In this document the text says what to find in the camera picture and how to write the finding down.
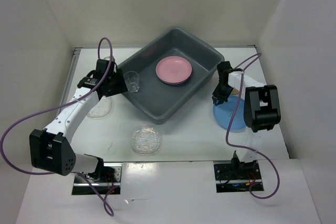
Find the clear plastic cup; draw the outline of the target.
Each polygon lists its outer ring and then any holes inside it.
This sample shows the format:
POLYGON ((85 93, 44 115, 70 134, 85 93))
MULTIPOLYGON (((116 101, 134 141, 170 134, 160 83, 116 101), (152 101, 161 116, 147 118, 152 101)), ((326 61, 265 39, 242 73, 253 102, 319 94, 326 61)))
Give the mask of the clear plastic cup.
POLYGON ((128 71, 124 74, 124 80, 129 92, 135 93, 139 91, 140 80, 138 73, 134 71, 128 71))

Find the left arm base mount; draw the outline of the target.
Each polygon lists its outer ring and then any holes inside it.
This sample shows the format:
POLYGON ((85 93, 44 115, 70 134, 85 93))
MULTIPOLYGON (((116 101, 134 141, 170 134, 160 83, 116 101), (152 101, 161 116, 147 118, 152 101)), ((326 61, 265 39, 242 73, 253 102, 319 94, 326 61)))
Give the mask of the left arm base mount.
MULTIPOLYGON (((122 163, 106 162, 102 175, 97 177, 86 173, 84 176, 100 195, 105 195, 109 190, 111 190, 111 195, 119 195, 121 192, 122 168, 122 163)), ((74 196, 94 195, 95 192, 82 177, 75 175, 71 194, 74 196)))

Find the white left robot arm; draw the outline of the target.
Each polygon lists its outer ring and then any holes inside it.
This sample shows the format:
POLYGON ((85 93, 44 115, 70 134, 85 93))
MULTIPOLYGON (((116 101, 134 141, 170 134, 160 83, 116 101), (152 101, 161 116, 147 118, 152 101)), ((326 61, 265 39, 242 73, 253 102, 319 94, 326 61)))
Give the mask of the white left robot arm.
POLYGON ((87 116, 102 98, 127 91, 122 70, 114 61, 98 59, 96 69, 83 77, 75 93, 58 116, 42 130, 29 136, 31 164, 54 174, 86 173, 93 182, 104 178, 103 159, 88 154, 76 154, 72 138, 87 116))

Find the clear textured round plate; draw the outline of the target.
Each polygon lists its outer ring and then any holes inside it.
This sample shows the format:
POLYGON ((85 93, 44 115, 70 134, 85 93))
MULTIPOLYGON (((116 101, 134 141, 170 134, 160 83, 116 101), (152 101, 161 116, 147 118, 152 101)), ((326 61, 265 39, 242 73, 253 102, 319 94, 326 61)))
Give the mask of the clear textured round plate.
POLYGON ((152 125, 139 126, 132 133, 131 148, 138 155, 155 155, 160 150, 161 144, 161 134, 152 125))

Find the clear squarish glass plate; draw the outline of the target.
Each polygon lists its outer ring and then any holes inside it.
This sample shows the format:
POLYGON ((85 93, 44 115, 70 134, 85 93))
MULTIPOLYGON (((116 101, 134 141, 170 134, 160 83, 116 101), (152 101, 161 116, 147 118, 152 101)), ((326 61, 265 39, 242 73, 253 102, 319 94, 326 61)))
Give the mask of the clear squarish glass plate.
POLYGON ((102 97, 102 99, 88 112, 89 118, 103 118, 107 116, 112 110, 112 98, 102 97))

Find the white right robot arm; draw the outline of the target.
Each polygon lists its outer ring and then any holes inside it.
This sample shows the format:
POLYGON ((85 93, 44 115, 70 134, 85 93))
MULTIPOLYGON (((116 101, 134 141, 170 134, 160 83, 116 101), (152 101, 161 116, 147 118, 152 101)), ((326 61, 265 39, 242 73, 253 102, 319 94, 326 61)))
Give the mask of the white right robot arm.
POLYGON ((228 61, 217 65, 219 83, 213 94, 213 115, 224 129, 229 126, 234 109, 238 106, 231 131, 250 128, 254 133, 269 131, 281 120, 278 89, 266 85, 233 68, 228 61))

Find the amber dotted glass plate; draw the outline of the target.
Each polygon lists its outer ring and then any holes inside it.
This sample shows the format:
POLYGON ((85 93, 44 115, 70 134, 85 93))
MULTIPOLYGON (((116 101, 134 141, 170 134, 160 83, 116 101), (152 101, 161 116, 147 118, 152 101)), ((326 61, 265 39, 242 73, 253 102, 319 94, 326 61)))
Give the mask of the amber dotted glass plate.
POLYGON ((238 95, 239 94, 239 91, 235 88, 233 88, 232 92, 231 92, 232 95, 238 95))

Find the blue round plate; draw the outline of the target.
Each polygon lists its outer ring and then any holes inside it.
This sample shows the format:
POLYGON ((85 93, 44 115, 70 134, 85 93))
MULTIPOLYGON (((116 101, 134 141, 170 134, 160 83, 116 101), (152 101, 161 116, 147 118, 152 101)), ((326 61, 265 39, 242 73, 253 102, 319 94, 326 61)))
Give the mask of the blue round plate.
MULTIPOLYGON (((222 104, 219 104, 218 101, 215 102, 213 106, 213 115, 217 124, 224 128, 228 129, 229 122, 233 115, 234 109, 236 107, 236 103, 238 100, 237 95, 230 95, 228 97, 228 101, 222 104)), ((231 132, 242 132, 246 128, 246 124, 244 121, 244 100, 240 99, 238 109, 236 111, 234 120, 232 122, 230 131, 231 132)))

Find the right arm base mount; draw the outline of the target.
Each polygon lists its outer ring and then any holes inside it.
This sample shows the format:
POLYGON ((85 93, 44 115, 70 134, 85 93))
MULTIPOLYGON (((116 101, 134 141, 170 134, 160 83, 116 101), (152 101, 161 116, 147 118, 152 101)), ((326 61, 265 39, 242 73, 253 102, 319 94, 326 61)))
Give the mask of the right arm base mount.
POLYGON ((229 161, 213 164, 217 193, 264 191, 259 164, 256 160, 242 162, 236 152, 229 161))

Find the pink round plate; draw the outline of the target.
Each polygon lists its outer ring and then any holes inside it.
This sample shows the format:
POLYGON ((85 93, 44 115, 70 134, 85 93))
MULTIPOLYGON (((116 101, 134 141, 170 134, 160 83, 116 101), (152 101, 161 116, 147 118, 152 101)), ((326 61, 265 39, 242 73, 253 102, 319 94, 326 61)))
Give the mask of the pink round plate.
POLYGON ((166 84, 182 84, 192 74, 192 65, 179 56, 168 56, 160 60, 155 68, 157 77, 166 84))

